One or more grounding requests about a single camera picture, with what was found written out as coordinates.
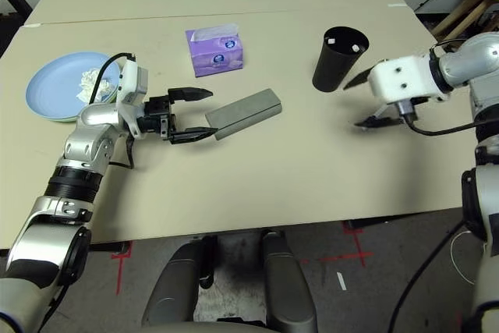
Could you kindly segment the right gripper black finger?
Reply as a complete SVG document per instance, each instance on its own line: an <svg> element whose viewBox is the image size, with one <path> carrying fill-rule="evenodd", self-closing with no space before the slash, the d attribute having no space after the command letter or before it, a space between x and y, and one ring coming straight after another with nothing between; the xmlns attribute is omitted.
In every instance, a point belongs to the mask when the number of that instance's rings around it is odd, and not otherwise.
<svg viewBox="0 0 499 333"><path fill-rule="evenodd" d="M382 105L372 115L359 122L356 122L355 126L362 129L379 129L401 125L403 123L403 120L401 118L389 116L389 114L394 113L395 107L393 105Z"/></svg>
<svg viewBox="0 0 499 333"><path fill-rule="evenodd" d="M353 77L347 84L343 87L344 90L348 90L350 88L359 86L360 84L366 83L368 80L368 76L372 70L372 67L362 71L361 73L357 74L355 77Z"/></svg>

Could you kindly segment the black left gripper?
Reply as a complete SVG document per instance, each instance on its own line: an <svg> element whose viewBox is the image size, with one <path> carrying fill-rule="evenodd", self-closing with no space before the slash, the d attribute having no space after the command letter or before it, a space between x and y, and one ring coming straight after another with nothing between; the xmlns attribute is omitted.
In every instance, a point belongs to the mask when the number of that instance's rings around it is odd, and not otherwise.
<svg viewBox="0 0 499 333"><path fill-rule="evenodd" d="M143 115L137 119L139 129L142 133L156 133L171 144L192 143L213 136L217 128L193 127L176 131L171 111L172 101L200 101L212 95L203 88L180 87L168 89L168 95L150 97L143 104Z"/></svg>

